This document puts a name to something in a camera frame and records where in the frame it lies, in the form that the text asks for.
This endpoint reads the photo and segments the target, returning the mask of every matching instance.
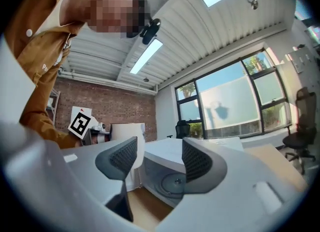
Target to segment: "office chair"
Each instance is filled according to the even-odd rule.
[[[283,144],[291,149],[295,150],[295,153],[285,153],[285,158],[292,156],[289,162],[295,159],[299,160],[301,165],[301,174],[305,174],[305,166],[302,158],[312,158],[312,161],[316,160],[314,155],[311,155],[307,149],[308,145],[313,144],[317,129],[315,124],[317,99],[314,92],[308,92],[306,87],[300,89],[296,93],[295,105],[298,112],[298,124],[297,132],[285,137]]]
[[[180,120],[176,123],[175,126],[176,138],[182,139],[183,137],[190,136],[190,124],[187,124],[186,120]]]

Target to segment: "brick wall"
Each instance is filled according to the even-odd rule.
[[[73,106],[90,108],[98,122],[110,124],[145,123],[145,140],[157,139],[155,97],[98,84],[57,78],[54,89],[60,91],[55,127],[68,132]]]

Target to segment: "man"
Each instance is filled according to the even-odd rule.
[[[4,32],[13,55],[36,84],[20,123],[60,148],[80,146],[74,135],[56,131],[46,112],[71,39],[84,23],[96,32],[132,38],[149,18],[146,0],[23,0]]]

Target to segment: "mustard jacket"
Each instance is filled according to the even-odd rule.
[[[70,48],[64,49],[64,46],[78,34],[84,23],[74,22],[42,32],[35,37],[30,36],[31,32],[37,32],[58,1],[23,0],[7,26],[4,37],[13,55],[36,85],[24,108],[20,123],[38,132],[45,140],[57,142],[63,149],[74,147],[77,138],[56,131],[46,107],[58,69],[70,52]],[[61,51],[62,60],[55,64]]]

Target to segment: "ceiling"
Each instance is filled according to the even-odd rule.
[[[291,27],[295,0],[222,0],[210,8],[202,0],[148,0],[161,19],[163,46],[137,74],[130,70],[146,49],[141,38],[109,38],[86,25],[72,41],[63,68],[77,74],[154,90],[190,65],[256,32],[284,23]]]

